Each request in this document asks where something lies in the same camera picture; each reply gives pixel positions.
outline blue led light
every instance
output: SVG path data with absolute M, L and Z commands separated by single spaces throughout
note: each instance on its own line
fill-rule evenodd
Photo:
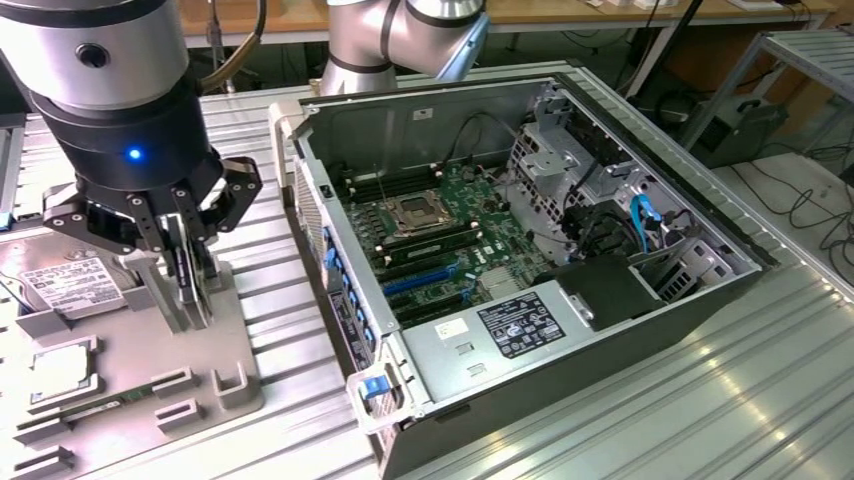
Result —
M 129 148 L 126 151 L 126 157 L 132 162 L 138 162 L 142 159 L 142 150 L 136 147 Z

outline blue pcie slot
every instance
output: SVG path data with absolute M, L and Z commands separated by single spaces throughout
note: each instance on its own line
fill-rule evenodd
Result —
M 457 264 L 448 265 L 436 272 L 427 273 L 408 280 L 392 283 L 383 288 L 383 293 L 387 296 L 393 295 L 396 293 L 405 292 L 407 290 L 412 290 L 413 288 L 423 287 L 424 285 L 429 285 L 431 283 L 447 280 L 456 273 L 456 267 Z

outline aluminum profile table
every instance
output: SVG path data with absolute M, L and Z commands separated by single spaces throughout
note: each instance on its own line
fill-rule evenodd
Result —
M 854 35 L 842 29 L 767 32 L 754 38 L 708 105 L 690 121 L 680 144 L 690 149 L 699 139 L 723 101 L 752 68 L 762 52 L 767 52 L 806 76 L 854 102 Z
M 850 478 L 854 292 L 587 70 L 555 62 L 473 78 L 552 71 L 580 83 L 782 265 L 675 347 L 405 479 Z M 297 88 L 203 102 L 215 146 L 252 155 L 264 175 L 260 200 L 219 253 L 237 264 L 267 404 L 89 478 L 175 478 L 179 471 L 193 479 L 376 477 L 275 201 L 267 105 L 307 94 Z M 24 148 L 26 164 L 33 156 L 65 162 L 37 117 Z

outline power supply label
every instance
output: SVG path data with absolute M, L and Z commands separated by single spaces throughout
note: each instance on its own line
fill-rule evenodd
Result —
M 507 358 L 565 337 L 536 292 L 477 311 L 495 345 Z

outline warning label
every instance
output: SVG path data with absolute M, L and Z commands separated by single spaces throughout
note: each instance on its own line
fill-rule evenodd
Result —
M 65 263 L 21 274 L 44 302 L 60 313 L 69 313 L 121 298 L 100 258 Z
M 495 345 L 507 358 L 565 337 L 535 292 L 477 311 Z

